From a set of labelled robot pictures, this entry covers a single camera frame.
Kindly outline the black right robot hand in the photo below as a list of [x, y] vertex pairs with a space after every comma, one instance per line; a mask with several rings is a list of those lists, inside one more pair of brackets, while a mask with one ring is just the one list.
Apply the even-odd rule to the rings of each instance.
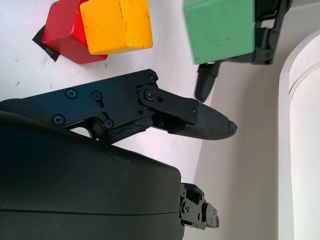
[[202, 140], [237, 125], [146, 69], [0, 103], [3, 240], [181, 240], [217, 210], [180, 171], [115, 146], [153, 127]]

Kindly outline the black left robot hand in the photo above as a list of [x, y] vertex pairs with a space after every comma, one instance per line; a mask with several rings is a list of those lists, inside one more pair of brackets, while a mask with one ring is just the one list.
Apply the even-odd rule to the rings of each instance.
[[200, 64], [197, 70], [195, 98], [207, 100], [222, 62], [271, 65], [274, 61], [278, 40], [285, 14], [292, 6], [292, 0], [256, 0], [254, 7], [254, 50], [253, 52]]

